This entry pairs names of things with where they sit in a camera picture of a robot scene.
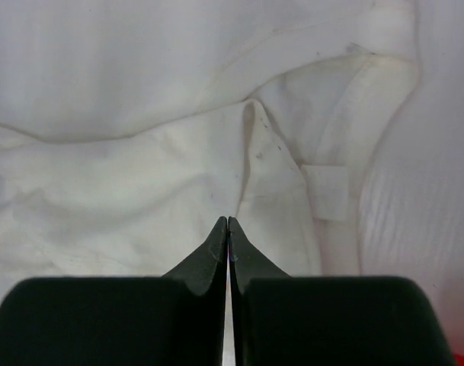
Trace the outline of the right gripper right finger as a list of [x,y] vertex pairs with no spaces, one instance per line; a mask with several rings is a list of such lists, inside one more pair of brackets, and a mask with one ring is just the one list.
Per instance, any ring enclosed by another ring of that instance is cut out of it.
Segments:
[[293,277],[229,219],[239,365],[453,365],[434,310],[412,280]]

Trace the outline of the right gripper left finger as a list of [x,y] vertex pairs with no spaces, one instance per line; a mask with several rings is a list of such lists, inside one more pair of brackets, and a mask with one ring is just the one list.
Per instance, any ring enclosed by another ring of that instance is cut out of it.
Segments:
[[29,278],[0,305],[0,365],[219,365],[227,220],[166,274]]

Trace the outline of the white t shirt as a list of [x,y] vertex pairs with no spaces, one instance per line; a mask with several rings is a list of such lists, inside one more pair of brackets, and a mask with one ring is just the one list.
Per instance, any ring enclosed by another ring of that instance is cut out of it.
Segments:
[[292,275],[416,281],[464,355],[464,1],[0,1],[0,302],[220,216]]

